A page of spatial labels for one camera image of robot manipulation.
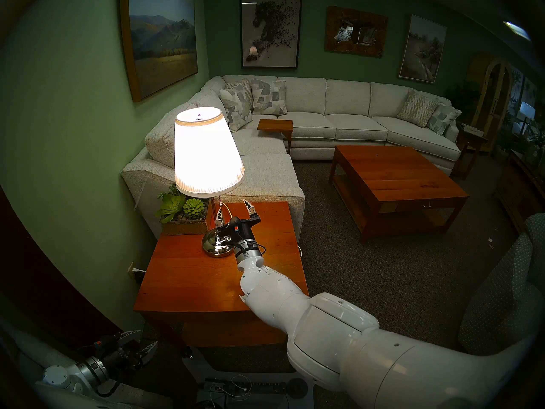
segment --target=lamp base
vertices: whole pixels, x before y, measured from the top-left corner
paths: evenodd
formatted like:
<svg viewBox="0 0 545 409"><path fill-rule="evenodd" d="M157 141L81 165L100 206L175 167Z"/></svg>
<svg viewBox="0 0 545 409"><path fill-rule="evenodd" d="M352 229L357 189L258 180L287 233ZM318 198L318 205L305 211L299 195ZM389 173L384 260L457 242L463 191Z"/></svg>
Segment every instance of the lamp base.
<svg viewBox="0 0 545 409"><path fill-rule="evenodd" d="M233 253L234 246L225 244L231 240L230 236L218 237L217 229L208 231L202 240L203 250L212 258L221 258Z"/></svg>

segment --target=carpet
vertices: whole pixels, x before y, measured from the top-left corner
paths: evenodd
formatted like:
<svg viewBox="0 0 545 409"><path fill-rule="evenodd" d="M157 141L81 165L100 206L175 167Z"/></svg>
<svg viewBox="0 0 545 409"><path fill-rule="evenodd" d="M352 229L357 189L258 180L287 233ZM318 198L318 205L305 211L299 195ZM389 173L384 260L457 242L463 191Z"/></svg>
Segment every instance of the carpet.
<svg viewBox="0 0 545 409"><path fill-rule="evenodd" d="M518 236L493 196L501 164L478 156L466 180L453 178L470 198L446 234L373 238L365 245L328 183L330 165L294 161L306 197L299 245L310 296L332 293L374 315L382 329L461 350L456 335L465 307ZM149 327L144 330L146 339L155 339L154 334ZM293 371L280 345L201 352L217 370ZM156 358L137 373L138 385L130 385L162 392L174 399L174 407L186 407L195 384L184 370L178 352L161 339ZM320 387L314 388L314 406L357 408L346 393Z"/></svg>

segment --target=sectional sofa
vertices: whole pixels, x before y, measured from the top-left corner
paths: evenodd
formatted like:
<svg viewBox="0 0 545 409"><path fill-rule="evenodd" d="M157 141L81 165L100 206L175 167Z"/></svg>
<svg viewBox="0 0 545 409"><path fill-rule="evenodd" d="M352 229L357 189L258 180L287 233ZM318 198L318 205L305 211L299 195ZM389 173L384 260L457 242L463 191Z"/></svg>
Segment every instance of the sectional sofa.
<svg viewBox="0 0 545 409"><path fill-rule="evenodd" d="M303 223L305 195L299 187L292 159L332 159L338 144L411 146L450 174L460 155L455 144L458 129L454 122L444 136L440 136L430 129L396 118L409 93L405 86L320 78L216 76L188 102L167 113L146 136L146 147L122 170L135 207L139 208L157 238L161 226L154 217L160 206L156 196L174 181L176 115L195 106L212 106L221 109L226 116L218 92L226 83L241 78L285 80L288 113L279 117L253 116L251 122L233 133L246 168L246 179L221 199L228 203L240 201L241 197L254 202L287 201L297 238ZM450 105L448 99L437 98ZM291 155L286 154L280 134L257 130L262 118L293 120Z"/></svg>

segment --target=green wall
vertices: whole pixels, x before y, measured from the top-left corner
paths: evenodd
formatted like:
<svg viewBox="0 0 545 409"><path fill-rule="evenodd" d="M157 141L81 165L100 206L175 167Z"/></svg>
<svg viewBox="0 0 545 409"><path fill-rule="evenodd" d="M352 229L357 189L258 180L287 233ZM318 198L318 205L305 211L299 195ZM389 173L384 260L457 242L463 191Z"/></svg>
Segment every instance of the green wall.
<svg viewBox="0 0 545 409"><path fill-rule="evenodd" d="M324 51L328 6L355 8L388 17L382 58ZM204 0L210 77L225 74L270 74L398 84L442 95L465 78L472 55L487 51L505 57L536 84L541 80L513 50L479 24L430 0L303 0L299 67L294 69L240 66L239 0ZM443 58L435 84L399 79L399 66L415 14L447 27Z"/></svg>
<svg viewBox="0 0 545 409"><path fill-rule="evenodd" d="M38 0L0 50L0 184L49 259L122 329L142 326L126 271L147 266L155 238L119 172L209 78L203 0L195 16L198 74L138 104L118 0ZM5 269L32 263L20 261Z"/></svg>

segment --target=small side table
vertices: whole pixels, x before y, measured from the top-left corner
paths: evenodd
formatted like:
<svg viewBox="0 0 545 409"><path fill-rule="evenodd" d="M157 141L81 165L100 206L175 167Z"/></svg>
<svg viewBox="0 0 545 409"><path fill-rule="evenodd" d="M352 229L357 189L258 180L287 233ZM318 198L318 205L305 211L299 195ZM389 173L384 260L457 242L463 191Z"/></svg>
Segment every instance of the small side table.
<svg viewBox="0 0 545 409"><path fill-rule="evenodd" d="M465 180L471 171L471 168L473 167L473 164L475 163L475 160L477 159L477 155L479 151L481 150L481 146L483 146L486 142L488 142L488 139L485 137L479 137L476 135L473 135L471 133L466 132L463 129L463 126L461 124L458 124L458 140L456 141L456 145L460 149L460 157L458 158L458 161L454 164L454 168L452 169L452 174L455 176L460 177L462 180ZM468 166L464 168L463 166L463 158L465 153L467 152L468 146L471 146L475 149L475 152L473 153L473 156L471 157L471 161L469 162Z"/></svg>
<svg viewBox="0 0 545 409"><path fill-rule="evenodd" d="M253 204L261 217L253 233L267 248L265 264L308 295L288 203ZM241 218L248 215L242 202L230 203L229 208ZM261 321L240 299L242 273L234 254L211 258L202 249L202 237L161 234L134 311L181 350L284 343L285 334ZM184 323L181 336L170 326L178 322Z"/></svg>
<svg viewBox="0 0 545 409"><path fill-rule="evenodd" d="M293 121L292 120L260 120L257 125L257 130L273 131L282 133L288 140L288 154L292 150L292 133L293 133Z"/></svg>

